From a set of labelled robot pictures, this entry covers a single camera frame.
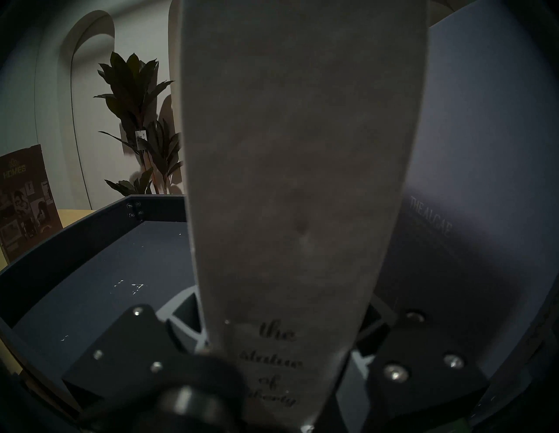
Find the white wall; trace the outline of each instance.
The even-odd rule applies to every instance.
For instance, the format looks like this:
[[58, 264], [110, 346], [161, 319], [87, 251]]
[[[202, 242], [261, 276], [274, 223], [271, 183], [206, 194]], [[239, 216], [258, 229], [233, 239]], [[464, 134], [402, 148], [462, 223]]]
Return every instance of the white wall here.
[[92, 209], [100, 209], [122, 196], [108, 187], [104, 179], [118, 182], [139, 170], [131, 149], [99, 131], [120, 137], [118, 122], [104, 99], [95, 95], [110, 93], [99, 76], [99, 63], [109, 63], [115, 49], [115, 27], [109, 15], [86, 30], [72, 60], [72, 112], [75, 140]]
[[37, 144], [35, 61], [41, 30], [30, 28], [0, 70], [0, 155]]

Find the gray panel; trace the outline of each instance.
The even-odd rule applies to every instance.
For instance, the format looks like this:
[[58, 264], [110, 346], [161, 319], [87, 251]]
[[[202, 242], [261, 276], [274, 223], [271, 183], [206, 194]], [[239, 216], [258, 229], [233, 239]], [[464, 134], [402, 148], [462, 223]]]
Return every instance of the gray panel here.
[[158, 310], [193, 284], [187, 223], [145, 221], [76, 269], [14, 330], [62, 375], [127, 308]]
[[[444, 324], [476, 335], [480, 367], [492, 375], [559, 270], [559, 83], [501, 0], [460, 9], [430, 29], [429, 41], [404, 206], [413, 196], [445, 218], [451, 226], [435, 236], [475, 256], [493, 280], [433, 292], [418, 278], [416, 296], [447, 305]], [[376, 294], [398, 303], [395, 290]]]

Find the screw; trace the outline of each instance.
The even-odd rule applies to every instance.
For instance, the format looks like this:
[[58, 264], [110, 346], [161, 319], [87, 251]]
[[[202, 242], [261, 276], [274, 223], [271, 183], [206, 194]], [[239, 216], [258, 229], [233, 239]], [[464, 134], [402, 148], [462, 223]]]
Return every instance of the screw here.
[[443, 360], [444, 363], [453, 370], [461, 370], [462, 368], [464, 368], [465, 365], [465, 362], [462, 358], [452, 353], [445, 355]]
[[152, 373], [157, 373], [158, 371], [161, 371], [162, 368], [163, 368], [163, 364], [160, 363], [159, 361], [155, 361], [149, 369], [151, 370]]
[[410, 377], [408, 371], [398, 364], [388, 364], [384, 367], [384, 375], [388, 380], [396, 383], [404, 383]]
[[406, 313], [406, 317], [419, 323], [423, 323], [425, 321], [425, 316], [418, 311], [408, 311]]

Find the arched doorway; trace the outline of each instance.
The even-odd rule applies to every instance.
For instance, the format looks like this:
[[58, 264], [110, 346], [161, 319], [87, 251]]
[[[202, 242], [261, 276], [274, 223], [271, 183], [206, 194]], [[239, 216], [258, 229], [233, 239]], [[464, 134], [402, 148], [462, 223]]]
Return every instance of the arched doorway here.
[[79, 161], [91, 209], [99, 209], [121, 195], [105, 179], [118, 182], [139, 169], [133, 152], [117, 140], [100, 134], [121, 136], [119, 121], [95, 95], [111, 93], [99, 76], [99, 63], [110, 63], [115, 49], [115, 26], [109, 15], [94, 21], [76, 44], [72, 58], [72, 113]]

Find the dark book cover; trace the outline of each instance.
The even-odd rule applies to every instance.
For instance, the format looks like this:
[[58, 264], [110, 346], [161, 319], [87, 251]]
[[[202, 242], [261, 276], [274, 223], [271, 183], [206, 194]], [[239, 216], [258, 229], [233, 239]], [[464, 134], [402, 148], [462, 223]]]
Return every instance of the dark book cover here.
[[41, 145], [0, 156], [0, 244], [6, 261], [62, 229]]

